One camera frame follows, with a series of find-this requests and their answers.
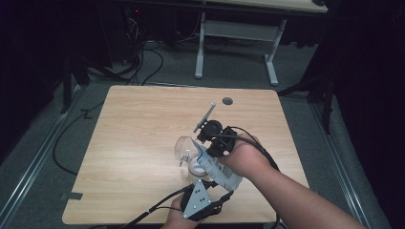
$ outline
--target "forearm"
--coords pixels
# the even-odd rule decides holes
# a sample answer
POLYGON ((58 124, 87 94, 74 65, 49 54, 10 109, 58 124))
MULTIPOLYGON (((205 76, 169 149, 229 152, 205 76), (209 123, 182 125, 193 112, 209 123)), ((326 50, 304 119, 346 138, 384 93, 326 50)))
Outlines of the forearm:
POLYGON ((364 228, 340 208, 270 167, 250 180, 288 228, 364 228))

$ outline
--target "white desk leg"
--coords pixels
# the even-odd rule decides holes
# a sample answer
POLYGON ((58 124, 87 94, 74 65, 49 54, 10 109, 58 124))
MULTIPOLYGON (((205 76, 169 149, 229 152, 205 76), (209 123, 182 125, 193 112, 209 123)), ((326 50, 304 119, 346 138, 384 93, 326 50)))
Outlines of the white desk leg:
POLYGON ((196 78, 203 78, 203 40, 205 37, 205 12, 202 12, 202 22, 200 28, 200 46, 199 52, 197 53, 197 64, 196 64, 196 78))
POLYGON ((272 86, 277 86, 278 85, 278 80, 277 80, 277 75, 276 72, 274 71, 274 66, 273 66, 273 58, 274 55, 277 51, 277 47, 280 43, 281 36, 283 35, 284 28, 286 26, 287 20, 284 19, 280 23, 280 27, 277 30, 276 37, 273 40, 273 44, 271 47, 270 54, 265 55, 265 61, 266 61, 266 66, 267 66, 267 72, 268 72, 268 77, 270 78, 270 84, 272 86))

